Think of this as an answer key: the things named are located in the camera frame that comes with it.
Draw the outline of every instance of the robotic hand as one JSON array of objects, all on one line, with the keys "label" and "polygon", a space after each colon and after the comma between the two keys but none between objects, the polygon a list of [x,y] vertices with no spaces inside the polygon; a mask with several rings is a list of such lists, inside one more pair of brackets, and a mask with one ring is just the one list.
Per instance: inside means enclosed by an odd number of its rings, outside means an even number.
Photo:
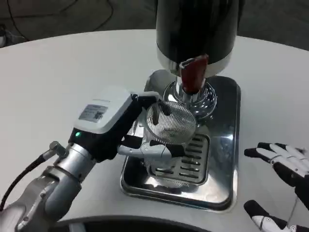
[{"label": "robotic hand", "polygon": [[[58,142],[51,143],[50,149],[11,184],[0,205],[0,231],[48,231],[68,212],[94,165],[112,160],[117,153],[165,159],[184,154],[180,145],[143,142],[142,138],[127,135],[143,109],[158,101],[161,98],[157,92],[136,94],[120,87],[108,87],[99,93],[75,122],[67,148]],[[163,102],[160,110],[169,116],[169,108]],[[34,179],[16,202],[4,208],[17,182],[55,154],[59,158],[54,165]]]},{"label": "robotic hand", "polygon": [[[295,193],[309,210],[309,160],[305,151],[284,144],[259,143],[257,148],[246,149],[245,156],[260,158],[272,165],[278,176],[289,186],[295,187]],[[244,204],[250,218],[264,232],[309,232],[309,228],[294,225],[269,215],[256,201]]]}]

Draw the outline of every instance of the espresso machine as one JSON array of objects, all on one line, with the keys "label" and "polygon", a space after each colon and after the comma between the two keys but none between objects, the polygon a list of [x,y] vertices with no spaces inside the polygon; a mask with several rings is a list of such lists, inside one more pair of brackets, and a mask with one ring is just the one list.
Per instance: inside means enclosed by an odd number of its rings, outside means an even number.
[{"label": "espresso machine", "polygon": [[[127,157],[124,193],[216,212],[236,202],[240,88],[216,74],[229,63],[243,5],[243,0],[156,1],[157,57],[164,69],[148,78],[145,91],[184,105],[197,130],[185,156],[170,166]],[[131,135],[143,137],[143,125],[137,120]]]}]

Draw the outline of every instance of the white table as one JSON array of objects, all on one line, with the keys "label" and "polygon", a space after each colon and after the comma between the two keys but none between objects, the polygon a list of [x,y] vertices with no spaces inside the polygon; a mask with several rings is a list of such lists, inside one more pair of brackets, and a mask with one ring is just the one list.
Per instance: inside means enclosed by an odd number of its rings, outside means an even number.
[{"label": "white table", "polygon": [[[143,90],[161,69],[154,30],[101,31],[54,37],[0,49],[0,193],[44,152],[51,141],[67,144],[84,105],[103,86]],[[258,142],[309,147],[309,52],[237,37],[232,59],[221,73],[241,87],[239,192],[236,206],[217,214],[126,196],[120,190],[124,157],[96,165],[64,217],[141,215],[166,218],[213,232],[258,231],[243,204],[257,200],[269,213],[287,220],[295,194],[270,166],[243,156]],[[16,200],[47,164],[15,188]],[[309,226],[299,203],[293,222]]]}]

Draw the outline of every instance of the lever handle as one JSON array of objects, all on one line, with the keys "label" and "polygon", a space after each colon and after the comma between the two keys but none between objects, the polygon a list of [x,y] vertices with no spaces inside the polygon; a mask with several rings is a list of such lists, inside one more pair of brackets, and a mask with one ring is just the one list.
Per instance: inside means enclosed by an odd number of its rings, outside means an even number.
[{"label": "lever handle", "polygon": [[190,58],[180,63],[183,90],[187,94],[196,94],[202,88],[204,74],[208,64],[208,55]]}]

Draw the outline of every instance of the drip tray grate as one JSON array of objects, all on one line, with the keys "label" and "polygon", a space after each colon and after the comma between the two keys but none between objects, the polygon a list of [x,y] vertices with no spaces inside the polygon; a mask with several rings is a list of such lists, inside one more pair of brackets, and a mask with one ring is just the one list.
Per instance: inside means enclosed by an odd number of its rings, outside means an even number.
[{"label": "drip tray grate", "polygon": [[209,139],[206,135],[196,133],[188,144],[184,157],[176,158],[174,166],[162,168],[150,165],[148,174],[155,178],[169,181],[200,185],[206,181]]}]

